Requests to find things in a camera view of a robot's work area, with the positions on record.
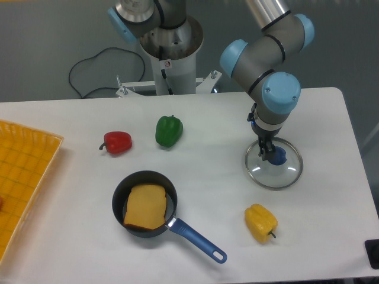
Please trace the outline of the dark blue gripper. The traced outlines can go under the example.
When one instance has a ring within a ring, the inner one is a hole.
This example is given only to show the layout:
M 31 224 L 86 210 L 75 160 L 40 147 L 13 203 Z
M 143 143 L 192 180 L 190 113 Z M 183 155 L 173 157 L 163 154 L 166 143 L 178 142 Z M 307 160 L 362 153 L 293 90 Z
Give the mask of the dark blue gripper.
M 253 132 L 259 137 L 258 156 L 262 160 L 271 161 L 275 159 L 276 148 L 272 143 L 272 138 L 278 134 L 281 129 L 281 124 L 268 124 L 259 118 L 252 117 L 250 119 L 251 128 Z

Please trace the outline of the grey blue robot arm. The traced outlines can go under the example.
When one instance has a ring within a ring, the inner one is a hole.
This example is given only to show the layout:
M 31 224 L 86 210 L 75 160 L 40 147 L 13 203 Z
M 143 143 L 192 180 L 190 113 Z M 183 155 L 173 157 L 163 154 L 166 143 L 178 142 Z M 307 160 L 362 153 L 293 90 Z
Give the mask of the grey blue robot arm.
M 282 155 L 274 137 L 301 93 L 296 77 L 275 68 L 311 43 L 314 26 L 305 15 L 293 14 L 285 1 L 248 4 L 263 36 L 252 44 L 230 43 L 220 66 L 254 100 L 248 121 L 258 136 L 258 154 L 273 162 Z M 157 94 L 195 92 L 194 57 L 204 36 L 200 24 L 187 14 L 185 1 L 117 1 L 108 16 L 124 41 L 138 41 L 149 55 Z

